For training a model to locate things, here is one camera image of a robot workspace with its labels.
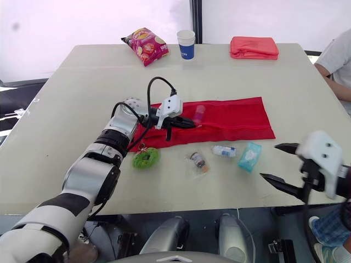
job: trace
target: white wall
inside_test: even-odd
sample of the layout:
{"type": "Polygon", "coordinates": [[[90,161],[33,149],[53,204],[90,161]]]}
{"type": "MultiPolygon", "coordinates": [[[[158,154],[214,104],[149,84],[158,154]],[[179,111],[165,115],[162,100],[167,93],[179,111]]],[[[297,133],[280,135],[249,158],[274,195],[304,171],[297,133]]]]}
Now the white wall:
{"type": "Polygon", "coordinates": [[[189,0],[0,0],[0,79],[47,78],[75,45],[122,44],[140,27],[176,43],[189,0]]]}
{"type": "Polygon", "coordinates": [[[323,51],[351,28],[351,0],[202,0],[202,25],[204,43],[273,37],[323,51]]]}

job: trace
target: chip bag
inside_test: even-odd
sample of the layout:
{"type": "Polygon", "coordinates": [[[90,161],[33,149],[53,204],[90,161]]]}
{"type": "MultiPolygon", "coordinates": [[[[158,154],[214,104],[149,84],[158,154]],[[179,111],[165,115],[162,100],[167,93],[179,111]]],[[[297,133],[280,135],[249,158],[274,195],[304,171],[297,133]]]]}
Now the chip bag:
{"type": "Polygon", "coordinates": [[[146,27],[121,39],[134,50],[145,67],[169,53],[167,44],[146,27]]]}

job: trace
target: person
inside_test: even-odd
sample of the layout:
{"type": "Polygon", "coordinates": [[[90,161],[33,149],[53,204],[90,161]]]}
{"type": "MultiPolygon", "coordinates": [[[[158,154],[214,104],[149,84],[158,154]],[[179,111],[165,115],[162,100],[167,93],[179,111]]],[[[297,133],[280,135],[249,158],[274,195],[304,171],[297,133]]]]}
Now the person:
{"type": "Polygon", "coordinates": [[[351,29],[334,39],[314,65],[351,116],[351,29]]]}
{"type": "MultiPolygon", "coordinates": [[[[344,215],[348,226],[350,216],[350,205],[348,204],[344,215]]],[[[341,220],[340,206],[321,218],[312,216],[309,219],[309,226],[318,241],[314,249],[321,263],[351,262],[351,232],[341,220]]]]}

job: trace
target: white cup with blue label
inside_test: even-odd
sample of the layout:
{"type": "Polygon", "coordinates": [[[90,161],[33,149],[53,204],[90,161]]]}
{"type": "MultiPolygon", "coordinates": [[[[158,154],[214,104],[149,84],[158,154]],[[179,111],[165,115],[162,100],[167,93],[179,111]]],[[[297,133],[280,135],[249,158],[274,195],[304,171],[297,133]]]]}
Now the white cup with blue label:
{"type": "Polygon", "coordinates": [[[177,39],[182,58],[194,58],[195,32],[192,30],[181,30],[177,33],[177,39]]]}

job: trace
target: small packaged item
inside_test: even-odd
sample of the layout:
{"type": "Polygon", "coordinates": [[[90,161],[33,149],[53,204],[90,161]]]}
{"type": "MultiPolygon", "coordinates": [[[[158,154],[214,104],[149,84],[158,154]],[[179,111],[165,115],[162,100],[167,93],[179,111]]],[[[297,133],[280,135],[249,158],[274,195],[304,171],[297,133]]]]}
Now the small packaged item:
{"type": "Polygon", "coordinates": [[[209,167],[208,167],[205,159],[198,152],[192,153],[190,155],[189,159],[193,161],[193,163],[196,167],[196,170],[199,171],[200,173],[204,174],[205,172],[207,172],[209,170],[209,167]]]}
{"type": "Polygon", "coordinates": [[[146,27],[121,39],[134,50],[145,67],[169,53],[167,44],[146,27]]]}
{"type": "Polygon", "coordinates": [[[212,152],[215,155],[226,156],[231,158],[236,156],[236,148],[234,147],[216,145],[215,147],[212,148],[212,152]]]}
{"type": "Polygon", "coordinates": [[[205,112],[205,106],[204,105],[198,105],[196,107],[195,113],[194,113],[194,117],[193,117],[193,121],[196,125],[199,125],[201,123],[202,120],[202,116],[205,112]]]}
{"type": "Polygon", "coordinates": [[[253,167],[256,165],[259,155],[261,154],[262,146],[249,142],[243,152],[238,166],[252,172],[253,167]]]}

